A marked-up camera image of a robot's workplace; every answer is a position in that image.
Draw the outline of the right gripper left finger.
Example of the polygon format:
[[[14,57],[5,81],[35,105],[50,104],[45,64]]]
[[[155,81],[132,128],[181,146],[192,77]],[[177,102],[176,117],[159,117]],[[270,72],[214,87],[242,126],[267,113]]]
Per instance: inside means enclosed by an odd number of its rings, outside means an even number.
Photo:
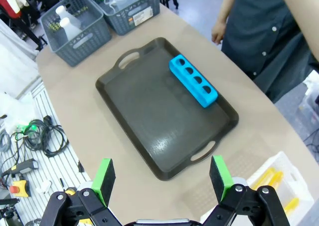
[[[115,170],[112,159],[103,159],[92,186],[75,194],[54,192],[40,221],[41,226],[76,226],[82,219],[90,219],[95,226],[120,226],[108,208]]]

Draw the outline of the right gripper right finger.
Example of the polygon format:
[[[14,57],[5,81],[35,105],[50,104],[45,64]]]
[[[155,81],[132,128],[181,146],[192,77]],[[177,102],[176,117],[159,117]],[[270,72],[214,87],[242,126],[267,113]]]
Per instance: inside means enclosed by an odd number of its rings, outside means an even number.
[[[288,226],[280,199],[271,186],[257,190],[234,183],[222,156],[212,156],[209,176],[218,204],[204,226],[230,226],[238,215],[247,216],[254,226]]]

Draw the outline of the person right hand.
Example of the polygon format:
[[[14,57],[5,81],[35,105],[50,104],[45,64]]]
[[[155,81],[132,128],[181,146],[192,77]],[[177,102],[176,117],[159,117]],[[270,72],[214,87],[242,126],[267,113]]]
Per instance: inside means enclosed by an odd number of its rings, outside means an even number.
[[[226,23],[217,21],[211,31],[211,40],[216,45],[219,45],[224,38]]]

